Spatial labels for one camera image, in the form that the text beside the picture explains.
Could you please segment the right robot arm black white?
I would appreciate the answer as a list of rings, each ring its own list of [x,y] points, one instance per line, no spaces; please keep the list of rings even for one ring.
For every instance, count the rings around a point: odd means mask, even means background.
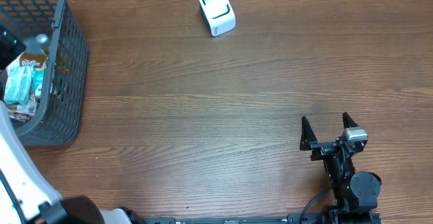
[[[368,134],[348,113],[342,114],[344,130],[334,141],[320,143],[307,117],[302,117],[300,150],[310,151],[312,161],[322,161],[330,186],[317,194],[293,220],[299,223],[381,223],[378,207],[382,180],[372,172],[355,170],[352,157],[362,152]],[[307,215],[309,207],[328,192],[334,193],[335,204],[321,213]]]

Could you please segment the teal snack wrapper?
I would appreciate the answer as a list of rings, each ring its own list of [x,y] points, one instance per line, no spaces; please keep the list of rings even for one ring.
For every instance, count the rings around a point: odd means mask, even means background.
[[[9,70],[4,95],[6,104],[25,106],[28,103],[33,72],[33,66],[17,66]]]

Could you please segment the silver capped yellow drink bottle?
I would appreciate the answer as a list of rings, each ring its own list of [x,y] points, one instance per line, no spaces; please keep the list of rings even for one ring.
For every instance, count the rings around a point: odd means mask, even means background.
[[[25,53],[33,55],[45,55],[45,50],[49,48],[49,37],[46,34],[38,34],[35,37],[27,37],[23,40],[26,49]]]

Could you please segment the brown pantree snack bag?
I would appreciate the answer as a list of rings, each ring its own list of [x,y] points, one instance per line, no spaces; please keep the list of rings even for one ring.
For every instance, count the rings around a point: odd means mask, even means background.
[[[46,55],[33,55],[29,53],[22,53],[7,67],[7,77],[9,74],[9,70],[17,66],[33,66],[34,71],[44,70],[45,75],[45,69],[47,67],[46,60]],[[30,97],[28,103],[25,106],[21,104],[5,103],[9,111],[9,117],[19,122],[29,121],[36,114],[37,108],[39,107],[40,99],[35,99],[33,95],[33,85],[31,83]]]

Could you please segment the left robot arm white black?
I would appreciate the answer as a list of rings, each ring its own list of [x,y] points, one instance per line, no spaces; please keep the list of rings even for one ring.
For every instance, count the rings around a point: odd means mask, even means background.
[[[44,179],[18,139],[4,102],[1,102],[1,222],[104,222],[88,197],[64,199]]]

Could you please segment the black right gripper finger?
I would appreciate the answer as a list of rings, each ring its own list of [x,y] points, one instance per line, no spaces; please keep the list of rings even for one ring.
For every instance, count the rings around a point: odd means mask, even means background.
[[[342,121],[345,129],[358,127],[358,124],[350,117],[347,112],[342,113]]]
[[[300,138],[300,149],[301,150],[311,150],[312,145],[318,143],[317,138],[313,132],[313,129],[306,116],[302,119],[302,132]]]

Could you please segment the small green white carton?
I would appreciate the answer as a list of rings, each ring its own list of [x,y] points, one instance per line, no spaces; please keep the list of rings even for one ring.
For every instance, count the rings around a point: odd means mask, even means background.
[[[35,70],[32,76],[33,95],[35,99],[41,98],[42,86],[44,79],[44,70]]]

